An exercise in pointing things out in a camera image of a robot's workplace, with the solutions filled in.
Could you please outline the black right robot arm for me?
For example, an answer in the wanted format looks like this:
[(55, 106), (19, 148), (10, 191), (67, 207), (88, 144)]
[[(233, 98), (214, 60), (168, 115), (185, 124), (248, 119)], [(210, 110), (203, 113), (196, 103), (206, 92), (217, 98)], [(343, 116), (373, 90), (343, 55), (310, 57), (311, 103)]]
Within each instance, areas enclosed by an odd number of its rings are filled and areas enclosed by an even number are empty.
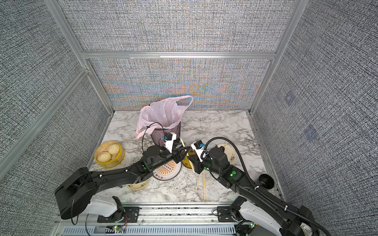
[(304, 206), (297, 208), (254, 182), (245, 169), (231, 165), (220, 147), (206, 150), (203, 143), (192, 144), (196, 155), (189, 160), (196, 173), (208, 171), (221, 185), (239, 196), (230, 205), (236, 220), (257, 223), (276, 236), (318, 236), (326, 231)]

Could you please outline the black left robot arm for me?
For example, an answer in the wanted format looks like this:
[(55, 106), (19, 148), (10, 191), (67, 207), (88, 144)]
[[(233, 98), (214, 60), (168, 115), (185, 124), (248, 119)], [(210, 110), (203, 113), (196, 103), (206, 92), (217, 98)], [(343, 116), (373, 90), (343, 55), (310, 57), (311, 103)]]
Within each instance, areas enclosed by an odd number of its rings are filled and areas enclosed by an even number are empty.
[(136, 163), (109, 171), (89, 171), (87, 167), (76, 170), (55, 190), (61, 219), (67, 220), (82, 213), (90, 199), (97, 193), (119, 185), (144, 182), (153, 176), (153, 171), (170, 161), (180, 163), (192, 148), (174, 142), (176, 149), (161, 150), (150, 146)]

